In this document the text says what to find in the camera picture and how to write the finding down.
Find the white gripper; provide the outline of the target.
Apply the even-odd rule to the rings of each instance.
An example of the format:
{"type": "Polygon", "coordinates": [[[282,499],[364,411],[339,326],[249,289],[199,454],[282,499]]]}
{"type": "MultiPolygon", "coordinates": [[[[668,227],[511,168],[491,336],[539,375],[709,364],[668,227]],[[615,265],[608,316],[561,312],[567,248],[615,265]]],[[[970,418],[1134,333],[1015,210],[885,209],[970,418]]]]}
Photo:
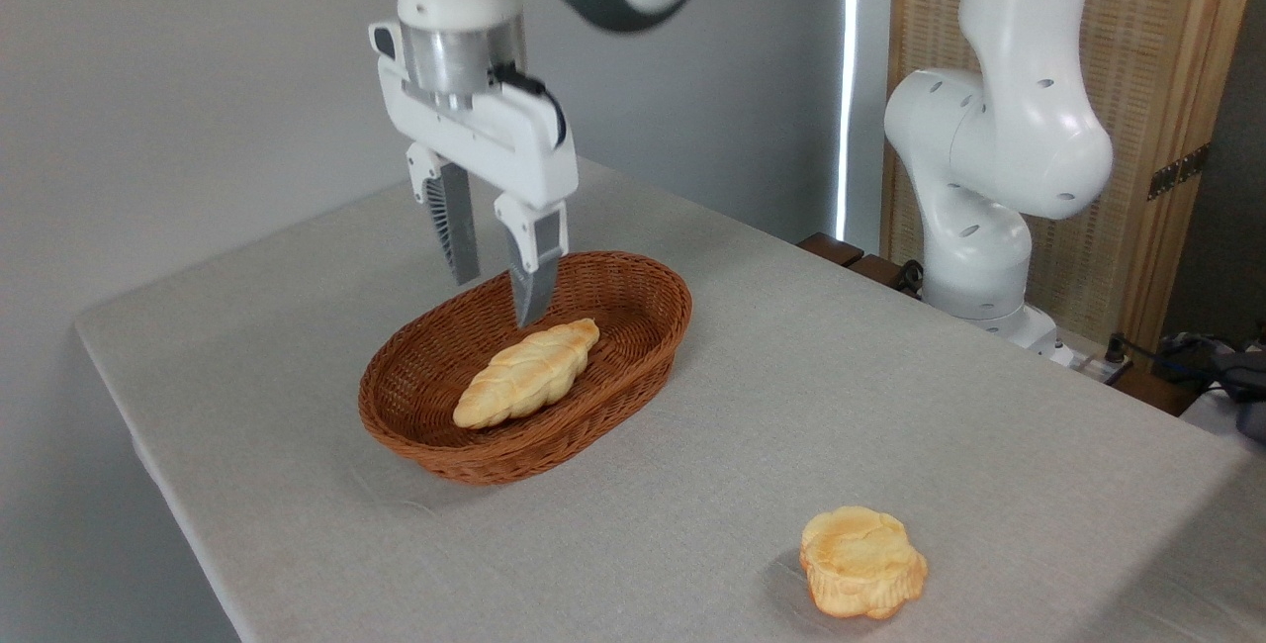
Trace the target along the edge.
{"type": "Polygon", "coordinates": [[[562,111],[509,84],[476,94],[471,108],[437,108],[408,84],[398,22],[373,24],[368,35],[387,115],[415,140],[406,149],[411,192],[430,216],[456,284],[481,273],[466,170],[501,189],[495,215],[506,229],[511,303],[523,330],[548,311],[568,254],[563,200],[579,189],[579,159],[562,111]]]}

